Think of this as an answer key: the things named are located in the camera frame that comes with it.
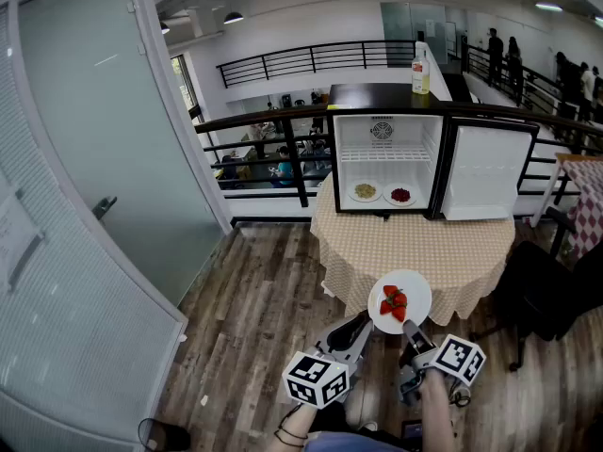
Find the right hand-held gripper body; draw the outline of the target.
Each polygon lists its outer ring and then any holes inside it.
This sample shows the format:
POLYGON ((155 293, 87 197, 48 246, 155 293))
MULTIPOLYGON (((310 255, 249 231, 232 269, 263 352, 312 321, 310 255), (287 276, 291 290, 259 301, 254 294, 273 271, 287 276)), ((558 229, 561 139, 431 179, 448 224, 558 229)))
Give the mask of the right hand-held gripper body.
POLYGON ((450 382, 448 402, 467 406, 471 401, 470 387, 479 375, 486 356, 481 348, 465 339, 449 334, 444 342, 424 354, 416 354, 409 342, 399 359, 399 400, 414 406, 427 371, 435 369, 450 382))

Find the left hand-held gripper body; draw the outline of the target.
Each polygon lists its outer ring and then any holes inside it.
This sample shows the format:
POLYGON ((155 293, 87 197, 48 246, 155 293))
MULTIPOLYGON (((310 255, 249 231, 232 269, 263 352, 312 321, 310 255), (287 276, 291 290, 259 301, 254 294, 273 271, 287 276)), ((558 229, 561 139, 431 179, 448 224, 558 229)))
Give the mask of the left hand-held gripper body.
POLYGON ((282 374, 287 396, 317 410, 343 403, 357 381, 365 345, 366 341, 356 340, 338 350, 323 339, 305 352, 296 352, 282 374))

